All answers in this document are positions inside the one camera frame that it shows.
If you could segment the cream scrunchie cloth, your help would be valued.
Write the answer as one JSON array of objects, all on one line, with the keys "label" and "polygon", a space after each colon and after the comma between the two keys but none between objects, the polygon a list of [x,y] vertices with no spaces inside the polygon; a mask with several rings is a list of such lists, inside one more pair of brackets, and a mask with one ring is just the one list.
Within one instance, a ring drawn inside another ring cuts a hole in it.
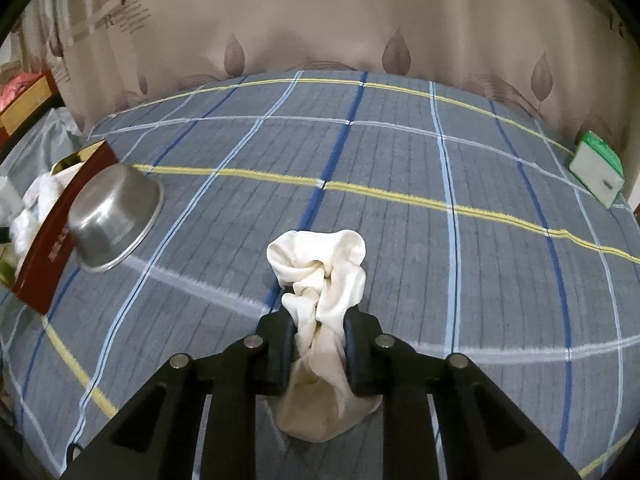
[{"label": "cream scrunchie cloth", "polygon": [[346,376],[344,316],[366,284],[366,242],[352,230],[288,231],[267,247],[282,307],[297,328],[285,393],[270,402],[278,428],[311,443],[344,434],[375,412],[380,396],[355,396]]}]

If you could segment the white fluffy mitt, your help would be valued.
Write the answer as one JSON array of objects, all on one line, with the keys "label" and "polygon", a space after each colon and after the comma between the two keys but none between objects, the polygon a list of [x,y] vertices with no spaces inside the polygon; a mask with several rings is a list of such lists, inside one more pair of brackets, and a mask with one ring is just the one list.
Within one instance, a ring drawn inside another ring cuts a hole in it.
[{"label": "white fluffy mitt", "polygon": [[11,221],[9,226],[14,252],[20,258],[26,256],[39,229],[43,226],[44,220],[47,219],[62,192],[81,167],[82,162],[78,162],[78,164],[63,169],[56,174],[53,172],[40,174],[32,182],[23,196],[25,207]]}]

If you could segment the grey plaid tablecloth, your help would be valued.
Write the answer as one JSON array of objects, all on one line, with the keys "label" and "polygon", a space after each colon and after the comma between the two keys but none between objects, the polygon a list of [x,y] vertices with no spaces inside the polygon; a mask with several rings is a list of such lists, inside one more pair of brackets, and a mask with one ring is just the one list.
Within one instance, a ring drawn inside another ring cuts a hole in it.
[{"label": "grey plaid tablecloth", "polygon": [[540,120],[431,81],[299,70],[128,104],[87,139],[164,200],[111,270],[66,263],[49,313],[2,292],[2,412],[49,476],[170,356],[224,350],[284,298],[299,354],[354,299],[420,352],[466,354],[586,479],[630,443],[638,223]]}]

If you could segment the gold red rectangular tin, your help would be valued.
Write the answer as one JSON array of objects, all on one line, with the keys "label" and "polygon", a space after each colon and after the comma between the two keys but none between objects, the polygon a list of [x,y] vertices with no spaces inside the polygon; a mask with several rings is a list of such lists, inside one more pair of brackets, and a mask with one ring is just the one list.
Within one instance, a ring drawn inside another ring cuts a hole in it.
[{"label": "gold red rectangular tin", "polygon": [[67,224],[70,206],[96,174],[116,162],[110,144],[101,140],[64,157],[50,171],[61,193],[35,232],[11,288],[17,299],[41,315],[49,312],[58,281],[74,249]]}]

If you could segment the stainless steel bowl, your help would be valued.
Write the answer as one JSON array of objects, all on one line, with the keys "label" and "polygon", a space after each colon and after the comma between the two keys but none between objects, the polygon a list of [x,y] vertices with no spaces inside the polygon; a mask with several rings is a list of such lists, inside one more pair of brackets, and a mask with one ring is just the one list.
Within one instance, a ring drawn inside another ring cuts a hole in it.
[{"label": "stainless steel bowl", "polygon": [[96,174],[67,216],[81,269],[106,272],[124,261],[151,231],[163,200],[160,181],[122,162]]}]

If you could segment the green white small box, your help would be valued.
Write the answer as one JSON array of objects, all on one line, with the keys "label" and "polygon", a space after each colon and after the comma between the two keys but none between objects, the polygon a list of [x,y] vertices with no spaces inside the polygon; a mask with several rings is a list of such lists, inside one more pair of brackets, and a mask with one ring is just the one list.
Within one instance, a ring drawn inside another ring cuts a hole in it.
[{"label": "green white small box", "polygon": [[582,135],[568,169],[606,209],[625,184],[620,156],[591,130]]}]

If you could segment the translucent plastic cover sheet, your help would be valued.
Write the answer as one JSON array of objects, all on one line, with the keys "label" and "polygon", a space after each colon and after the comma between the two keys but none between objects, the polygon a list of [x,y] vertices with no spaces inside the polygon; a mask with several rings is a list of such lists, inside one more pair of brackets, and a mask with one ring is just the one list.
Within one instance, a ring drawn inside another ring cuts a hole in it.
[{"label": "translucent plastic cover sheet", "polygon": [[72,113],[66,107],[52,108],[6,155],[1,163],[1,175],[8,177],[17,193],[23,196],[36,177],[49,172],[84,143]]}]

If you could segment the red yellow cardboard box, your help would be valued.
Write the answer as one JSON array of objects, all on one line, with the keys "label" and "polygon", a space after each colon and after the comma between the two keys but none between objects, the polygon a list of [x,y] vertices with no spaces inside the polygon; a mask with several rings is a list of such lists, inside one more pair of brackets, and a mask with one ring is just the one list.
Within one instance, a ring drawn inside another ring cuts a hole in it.
[{"label": "red yellow cardboard box", "polygon": [[63,101],[50,70],[21,72],[1,81],[1,147],[16,142],[48,110]]}]

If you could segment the beige leaf print curtain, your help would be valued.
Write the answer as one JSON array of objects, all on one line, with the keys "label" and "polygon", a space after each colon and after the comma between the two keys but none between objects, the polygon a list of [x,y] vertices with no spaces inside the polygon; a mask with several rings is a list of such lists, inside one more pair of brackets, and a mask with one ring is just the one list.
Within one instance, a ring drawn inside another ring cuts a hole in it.
[{"label": "beige leaf print curtain", "polygon": [[608,0],[32,0],[6,47],[86,129],[209,81],[372,70],[639,144],[639,47]]}]

